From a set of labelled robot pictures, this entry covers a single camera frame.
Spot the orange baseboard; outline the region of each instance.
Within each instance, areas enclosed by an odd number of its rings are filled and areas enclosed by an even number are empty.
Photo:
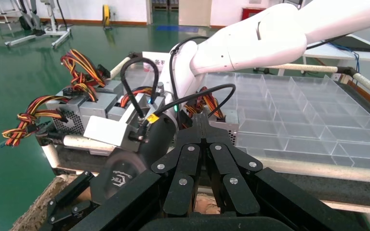
[[[50,21],[50,18],[41,18],[41,21]],[[56,18],[56,20],[62,23],[62,19]],[[101,20],[80,20],[80,19],[66,19],[66,23],[70,24],[102,24]],[[130,21],[110,21],[113,25],[131,25],[131,26],[146,26],[146,22],[130,22]]]
[[[226,26],[215,26],[215,25],[211,25],[211,28],[213,28],[213,29],[222,29],[224,27],[226,27]]]

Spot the wooden surface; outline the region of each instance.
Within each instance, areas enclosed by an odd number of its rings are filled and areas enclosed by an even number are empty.
[[[35,200],[18,220],[15,221],[10,231],[38,231],[46,220],[47,203],[64,189],[76,176],[69,176],[66,180],[60,177],[47,186],[43,193]],[[89,190],[82,193],[82,200],[87,199]],[[195,204],[195,212],[202,214],[219,214],[220,209],[216,206],[214,197],[206,194],[198,194]]]
[[[47,186],[43,193],[35,200],[18,220],[15,221],[10,231],[37,231],[46,220],[47,203],[64,189],[75,177],[69,177],[67,180],[56,177]]]

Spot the clear plastic tray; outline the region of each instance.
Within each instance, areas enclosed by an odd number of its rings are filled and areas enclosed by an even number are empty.
[[[209,73],[205,84],[223,77],[236,84],[236,146],[248,154],[370,168],[370,114],[330,78]]]

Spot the white table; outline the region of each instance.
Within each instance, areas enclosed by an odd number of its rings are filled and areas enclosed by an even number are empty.
[[[350,34],[348,36],[352,36],[354,38],[357,38],[358,40],[361,40],[361,41],[370,45],[370,42],[366,41],[363,38],[360,38],[360,37],[352,35],[352,34]],[[359,54],[359,60],[360,61],[369,61],[370,62],[370,52],[357,51],[357,53]],[[347,66],[348,61],[355,60],[355,57],[351,52],[340,50],[340,49],[335,48],[334,46],[329,45],[329,44],[324,44],[324,45],[321,45],[319,47],[315,47],[313,49],[306,50],[304,55],[303,55],[303,63],[304,64],[306,64],[306,59],[305,59],[306,57],[339,60],[338,61],[338,66]],[[284,75],[284,69],[280,69],[278,71],[277,75],[279,75],[279,76]],[[340,75],[341,74],[333,74],[331,76],[331,78],[333,80],[338,80]]]

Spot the green floor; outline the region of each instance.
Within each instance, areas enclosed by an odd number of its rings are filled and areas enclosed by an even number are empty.
[[[177,22],[177,14],[172,14],[170,20],[161,15],[154,15],[154,21],[160,25]],[[17,31],[16,38],[25,35],[19,25],[13,31]],[[214,31],[201,28],[199,33],[212,35]],[[167,52],[179,41],[197,34],[157,31],[156,26],[121,26],[106,32],[100,26],[73,26],[72,35],[55,51],[50,48],[53,38],[8,49],[4,42],[13,37],[8,27],[0,26],[0,143],[4,140],[1,132],[17,125],[16,114],[23,112],[33,99],[56,94],[69,83],[70,74],[60,65],[60,57],[69,49],[77,49],[95,64],[111,69],[130,51]],[[286,71],[286,75],[300,73]],[[34,138],[22,140],[16,148],[0,148],[0,230],[8,230],[53,177]]]

